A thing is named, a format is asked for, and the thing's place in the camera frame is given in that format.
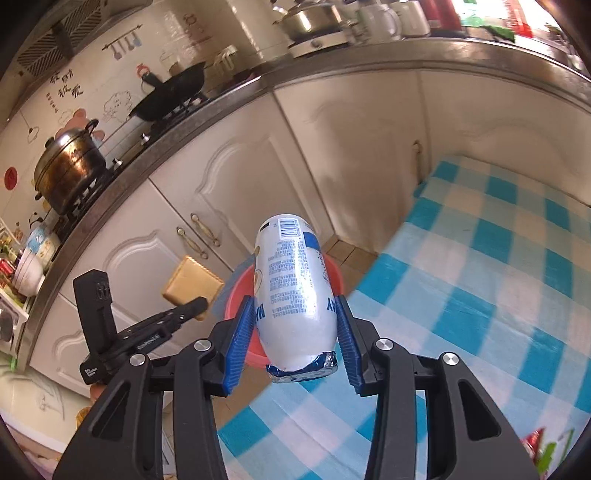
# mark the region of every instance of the cabinet handle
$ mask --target cabinet handle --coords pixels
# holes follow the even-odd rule
[[[199,220],[199,217],[194,213],[191,214],[191,221],[197,225],[197,228],[199,228],[207,238],[212,241],[214,247],[219,247],[222,244],[220,240],[218,240],[213,234],[212,230],[207,225],[205,225],[205,223]]]
[[[197,245],[193,240],[191,240],[187,236],[187,234],[184,231],[184,228],[178,226],[177,233],[178,233],[179,237],[181,237],[183,240],[185,240],[187,245],[190,246],[193,250],[195,250],[201,258],[203,258],[204,260],[207,260],[209,258],[209,255],[207,254],[207,252],[205,252],[204,250],[201,250],[199,245]]]
[[[413,143],[414,157],[417,162],[417,184],[423,181],[423,146],[419,140]]]

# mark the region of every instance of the wok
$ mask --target wok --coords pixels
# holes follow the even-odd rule
[[[204,67],[204,61],[197,63],[164,83],[155,75],[146,74],[142,79],[155,88],[130,111],[129,116],[135,115],[147,122],[155,122],[190,98],[201,96],[206,99],[199,93],[205,82]]]

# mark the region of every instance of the countertop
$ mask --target countertop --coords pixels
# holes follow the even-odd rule
[[[260,77],[209,102],[140,153],[92,205],[62,245],[33,304],[18,351],[18,368],[28,364],[43,321],[82,252],[125,199],[176,151],[241,106],[282,86],[345,73],[409,69],[500,77],[556,95],[591,113],[587,78],[548,57],[495,42],[418,38],[339,48],[267,65]]]

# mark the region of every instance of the stainless steel pot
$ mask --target stainless steel pot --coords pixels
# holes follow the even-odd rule
[[[336,5],[325,0],[300,2],[276,23],[295,43],[338,32],[345,24]]]
[[[47,140],[37,162],[33,179],[35,199],[42,196],[59,215],[66,213],[76,198],[106,170],[106,162],[90,137],[97,119],[85,128],[72,128]]]

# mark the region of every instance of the white mug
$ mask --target white mug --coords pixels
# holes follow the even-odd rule
[[[400,17],[404,37],[426,37],[431,33],[423,7],[417,0],[394,2],[390,8]]]
[[[389,5],[364,5],[357,13],[368,35],[367,43],[385,43],[402,38],[402,24]]]

